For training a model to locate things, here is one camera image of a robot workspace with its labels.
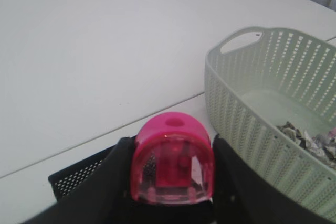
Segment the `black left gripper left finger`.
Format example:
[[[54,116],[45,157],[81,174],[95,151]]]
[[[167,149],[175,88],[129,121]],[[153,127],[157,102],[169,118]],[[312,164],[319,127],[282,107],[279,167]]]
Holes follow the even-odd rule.
[[[134,138],[124,137],[74,191],[27,223],[128,223]]]

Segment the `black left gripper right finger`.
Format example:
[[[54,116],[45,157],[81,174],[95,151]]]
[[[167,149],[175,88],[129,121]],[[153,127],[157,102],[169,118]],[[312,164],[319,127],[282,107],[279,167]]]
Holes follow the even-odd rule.
[[[219,135],[213,152],[217,223],[329,223],[268,184]]]

